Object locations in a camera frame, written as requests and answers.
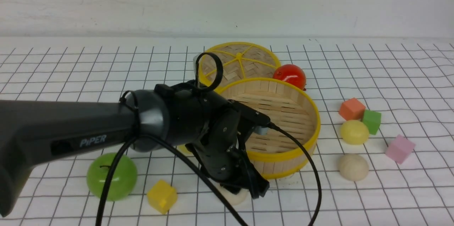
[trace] white round object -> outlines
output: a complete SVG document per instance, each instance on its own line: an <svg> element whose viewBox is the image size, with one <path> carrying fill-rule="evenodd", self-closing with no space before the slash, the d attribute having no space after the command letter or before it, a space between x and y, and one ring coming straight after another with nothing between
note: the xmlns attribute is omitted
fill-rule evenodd
<svg viewBox="0 0 454 226"><path fill-rule="evenodd" d="M225 199L230 203L230 205L240 205L248 197L249 191L246 189L241 189L238 194L233 194L229 192L224 187L221 187L219 184L216 184L216 188L221 192Z"/></svg>
<svg viewBox="0 0 454 226"><path fill-rule="evenodd" d="M358 154L343 155L337 165L340 175L349 181L361 181L369 173L369 164Z"/></svg>

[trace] bamboo steamer lid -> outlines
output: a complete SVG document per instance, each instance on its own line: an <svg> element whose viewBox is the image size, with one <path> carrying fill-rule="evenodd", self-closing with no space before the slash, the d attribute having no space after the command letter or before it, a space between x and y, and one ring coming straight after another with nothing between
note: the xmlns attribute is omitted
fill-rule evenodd
<svg viewBox="0 0 454 226"><path fill-rule="evenodd" d="M270 50L248 42L223 43L209 48L206 52L215 53L224 67L224 75L217 92L241 79L272 78L274 71L281 66L279 59ZM200 82L209 86L215 77L216 64L210 56L204 55L199 65Z"/></svg>

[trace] black cable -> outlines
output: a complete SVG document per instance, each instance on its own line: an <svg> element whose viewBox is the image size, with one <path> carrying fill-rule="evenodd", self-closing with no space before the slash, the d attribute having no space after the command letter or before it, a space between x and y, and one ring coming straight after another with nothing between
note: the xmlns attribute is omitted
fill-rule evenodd
<svg viewBox="0 0 454 226"><path fill-rule="evenodd" d="M219 192L219 190L211 183L211 181L206 177L200 169L197 168L197 166L192 163L183 153L181 153L179 150L175 149L173 146L169 145L167 142L164 142L163 140L153 137L153 136L148 136L148 135L141 135L140 137L147 137L150 138L151 140L157 142L160 146L166 148L170 152L172 152L175 156L180 158L188 167L190 167L198 177L206 184L206 186L209 187L209 189L216 195L216 197L225 205L225 207L232 213L233 217L238 221L238 223L241 226L248 226L246 222L241 218L241 216L238 214L238 212L233 208L233 206L225 199L225 197Z"/></svg>
<svg viewBox="0 0 454 226"><path fill-rule="evenodd" d="M308 224L308 226L313 226L314 222L315 222L315 219L317 218L318 212L320 210L320 205L321 205L321 182L320 182L320 177L318 176L317 168L315 167L315 163L312 160L311 155L308 153L308 151L304 148L304 146L300 142L298 142L298 140L295 137L292 137L289 133L287 133L286 131L284 131L280 127L276 126L272 122L269 124L269 128L270 129L274 129L274 130L276 130L278 132L281 132L286 137L292 139L292 141L294 141L295 144L297 144L298 147L300 147L300 149L303 151L304 155L308 158L309 163L311 163L312 169L314 170L315 179L316 179L316 182L317 182L317 190L318 190L317 206L315 207L314 214L312 215L311 221Z"/></svg>
<svg viewBox="0 0 454 226"><path fill-rule="evenodd" d="M204 55L209 55L216 64L216 77L214 78L213 83L207 88L199 88L199 79L198 79L198 70L199 70L199 61ZM224 76L224 67L222 66L222 61L215 53L201 53L196 59L196 87L200 92L210 92L215 90L219 84L222 82L222 78Z"/></svg>
<svg viewBox="0 0 454 226"><path fill-rule="evenodd" d="M101 197L99 197L99 205L98 205L98 213L96 215L96 223L95 226L101 226L101 222L103 220L103 213L104 207L107 201L107 195L109 194L110 184L112 183L112 178L114 177L115 169L120 162L121 157L126 152L126 150L137 140L137 137L133 137L125 142L120 150L118 150L117 154L113 158L112 164L110 165L109 171L107 172L106 180L104 182L103 191L101 193Z"/></svg>

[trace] foam block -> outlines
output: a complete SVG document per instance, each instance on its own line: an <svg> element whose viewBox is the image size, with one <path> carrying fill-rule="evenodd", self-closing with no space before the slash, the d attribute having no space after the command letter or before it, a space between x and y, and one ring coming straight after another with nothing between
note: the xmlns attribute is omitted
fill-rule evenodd
<svg viewBox="0 0 454 226"><path fill-rule="evenodd" d="M356 98L344 101L339 109L339 114L346 120L360 120L366 107Z"/></svg>
<svg viewBox="0 0 454 226"><path fill-rule="evenodd" d="M402 164L408 156L410 156L415 146L415 143L399 134L391 144L389 144L385 154L393 161Z"/></svg>
<svg viewBox="0 0 454 226"><path fill-rule="evenodd" d="M177 202L178 198L177 190L163 179L157 181L157 183L146 194L146 197L148 198L150 206L163 215L170 210L172 205Z"/></svg>
<svg viewBox="0 0 454 226"><path fill-rule="evenodd" d="M377 134L381 124L381 112L365 110L363 123L367 126L370 134Z"/></svg>

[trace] yellow cube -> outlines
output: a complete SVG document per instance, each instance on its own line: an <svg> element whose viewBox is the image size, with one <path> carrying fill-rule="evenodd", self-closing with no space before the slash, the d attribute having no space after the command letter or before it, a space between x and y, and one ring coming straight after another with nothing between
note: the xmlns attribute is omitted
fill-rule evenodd
<svg viewBox="0 0 454 226"><path fill-rule="evenodd" d="M163 179L157 181L146 196L150 206L163 215L170 210L178 198L177 190Z"/></svg>

